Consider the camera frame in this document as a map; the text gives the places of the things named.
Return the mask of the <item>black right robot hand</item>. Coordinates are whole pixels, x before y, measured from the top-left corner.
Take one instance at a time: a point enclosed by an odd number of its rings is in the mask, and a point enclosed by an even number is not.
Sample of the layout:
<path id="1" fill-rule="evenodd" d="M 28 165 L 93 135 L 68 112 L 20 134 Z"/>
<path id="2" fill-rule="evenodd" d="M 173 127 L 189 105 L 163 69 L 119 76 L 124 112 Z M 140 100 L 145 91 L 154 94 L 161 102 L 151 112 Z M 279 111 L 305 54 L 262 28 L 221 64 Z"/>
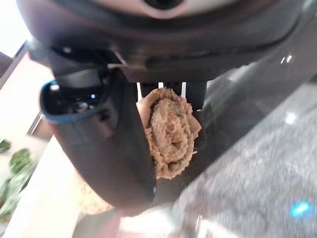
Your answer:
<path id="1" fill-rule="evenodd" d="M 274 51 L 298 27 L 302 0 L 19 0 L 31 58 L 54 80 L 40 106 L 75 169 L 111 205 L 150 203 L 154 162 L 137 83 L 160 82 L 203 107 L 209 80 Z"/>

